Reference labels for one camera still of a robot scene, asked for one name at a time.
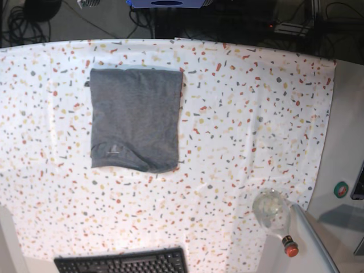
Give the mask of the clear bottle with orange cap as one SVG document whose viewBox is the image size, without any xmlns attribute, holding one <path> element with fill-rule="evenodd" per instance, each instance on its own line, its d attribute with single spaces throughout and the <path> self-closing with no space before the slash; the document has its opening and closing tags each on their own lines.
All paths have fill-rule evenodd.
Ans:
<svg viewBox="0 0 364 273">
<path fill-rule="evenodd" d="M 289 232 L 291 207 L 278 191 L 262 189 L 254 199 L 253 213 L 266 234 L 281 241 L 288 257 L 297 256 L 299 248 Z"/>
</svg>

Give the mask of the blue box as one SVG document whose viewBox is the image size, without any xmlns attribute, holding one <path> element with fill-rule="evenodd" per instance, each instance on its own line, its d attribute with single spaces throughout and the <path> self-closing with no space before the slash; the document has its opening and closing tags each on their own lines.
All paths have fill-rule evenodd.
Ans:
<svg viewBox="0 0 364 273">
<path fill-rule="evenodd" d="M 144 8 L 192 8 L 199 9 L 213 3 L 214 0 L 127 0 L 126 3 L 136 9 Z"/>
</svg>

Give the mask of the terrazzo pattern tablecloth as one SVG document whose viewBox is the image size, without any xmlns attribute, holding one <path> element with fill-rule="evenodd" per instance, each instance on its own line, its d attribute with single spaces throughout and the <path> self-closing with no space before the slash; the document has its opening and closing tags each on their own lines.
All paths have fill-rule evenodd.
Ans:
<svg viewBox="0 0 364 273">
<path fill-rule="evenodd" d="M 183 73 L 179 162 L 164 174 L 92 168 L 93 68 Z M 1 205 L 21 253 L 181 246 L 190 272 L 254 272 L 262 188 L 306 208 L 329 123 L 336 62 L 187 39 L 80 40 L 1 50 Z"/>
</svg>

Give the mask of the smartphone at right edge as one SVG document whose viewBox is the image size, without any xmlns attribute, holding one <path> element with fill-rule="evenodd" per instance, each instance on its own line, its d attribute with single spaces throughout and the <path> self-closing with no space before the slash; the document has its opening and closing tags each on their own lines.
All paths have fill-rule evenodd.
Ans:
<svg viewBox="0 0 364 273">
<path fill-rule="evenodd" d="M 358 177 L 354 184 L 354 188 L 351 192 L 352 200 L 363 200 L 364 199 L 364 164 L 362 164 L 361 169 L 359 171 Z"/>
</svg>

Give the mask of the green tape roll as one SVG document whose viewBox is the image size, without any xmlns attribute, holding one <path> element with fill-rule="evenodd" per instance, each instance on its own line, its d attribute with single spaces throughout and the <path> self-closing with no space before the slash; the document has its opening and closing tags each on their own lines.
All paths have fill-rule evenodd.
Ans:
<svg viewBox="0 0 364 273">
<path fill-rule="evenodd" d="M 340 181 L 339 183 L 337 183 L 337 185 L 334 187 L 334 195 L 337 198 L 344 198 L 347 193 L 349 191 L 349 186 L 346 182 L 344 181 Z"/>
</svg>

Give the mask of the black keyboard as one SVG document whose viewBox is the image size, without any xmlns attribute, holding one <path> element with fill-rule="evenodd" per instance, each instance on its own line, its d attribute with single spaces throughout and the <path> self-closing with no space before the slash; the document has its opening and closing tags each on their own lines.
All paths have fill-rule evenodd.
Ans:
<svg viewBox="0 0 364 273">
<path fill-rule="evenodd" d="M 118 255 L 55 258 L 58 272 L 188 272 L 181 247 Z"/>
</svg>

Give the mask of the grey metal rail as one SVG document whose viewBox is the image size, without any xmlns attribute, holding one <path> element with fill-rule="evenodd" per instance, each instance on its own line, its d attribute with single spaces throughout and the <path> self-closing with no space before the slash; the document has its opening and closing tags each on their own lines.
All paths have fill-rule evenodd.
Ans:
<svg viewBox="0 0 364 273">
<path fill-rule="evenodd" d="M 305 211 L 298 204 L 292 205 L 294 214 L 293 237 L 299 245 L 297 255 L 298 272 L 339 272 L 320 237 L 309 223 Z"/>
</svg>

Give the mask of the grey t-shirt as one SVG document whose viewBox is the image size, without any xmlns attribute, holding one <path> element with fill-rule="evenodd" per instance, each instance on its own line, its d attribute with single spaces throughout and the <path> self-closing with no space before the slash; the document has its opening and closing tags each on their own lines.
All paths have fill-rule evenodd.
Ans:
<svg viewBox="0 0 364 273">
<path fill-rule="evenodd" d="M 182 85 L 181 71 L 92 69 L 92 167 L 175 169 Z"/>
</svg>

